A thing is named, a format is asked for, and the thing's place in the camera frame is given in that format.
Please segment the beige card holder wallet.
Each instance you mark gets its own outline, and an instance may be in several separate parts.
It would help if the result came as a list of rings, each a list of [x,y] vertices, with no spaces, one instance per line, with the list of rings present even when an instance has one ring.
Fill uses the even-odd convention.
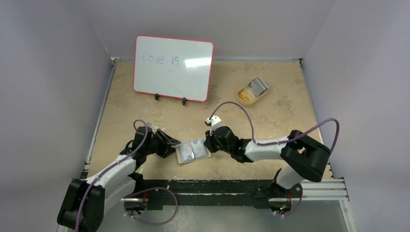
[[[200,138],[177,145],[175,149],[178,163],[184,164],[210,158],[212,154],[204,142],[205,139]]]

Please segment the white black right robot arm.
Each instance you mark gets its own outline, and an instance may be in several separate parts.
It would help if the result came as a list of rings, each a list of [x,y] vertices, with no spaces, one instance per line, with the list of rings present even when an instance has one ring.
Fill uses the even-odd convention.
[[[222,126],[205,132],[204,145],[211,153],[223,151],[240,163],[285,161],[287,166],[276,172],[271,184],[272,192],[279,197],[301,181],[321,182],[331,155],[328,147],[307,135],[302,136],[299,130],[262,146],[251,139],[240,139],[229,127]]]

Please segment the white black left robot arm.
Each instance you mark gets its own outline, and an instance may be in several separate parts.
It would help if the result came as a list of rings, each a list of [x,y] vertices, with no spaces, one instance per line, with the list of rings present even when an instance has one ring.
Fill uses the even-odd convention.
[[[57,223],[77,232],[95,232],[104,215],[125,196],[140,197],[145,187],[137,169],[151,154],[166,158],[181,142],[160,129],[148,126],[135,130],[116,159],[102,171],[87,178],[74,178],[68,186]]]

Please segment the silver VIP credit card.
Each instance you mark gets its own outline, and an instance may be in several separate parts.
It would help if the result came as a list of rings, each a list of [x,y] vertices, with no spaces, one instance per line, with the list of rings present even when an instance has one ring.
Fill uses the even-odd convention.
[[[179,152],[180,161],[182,163],[190,162],[194,159],[194,153],[189,142],[179,145],[177,151]]]

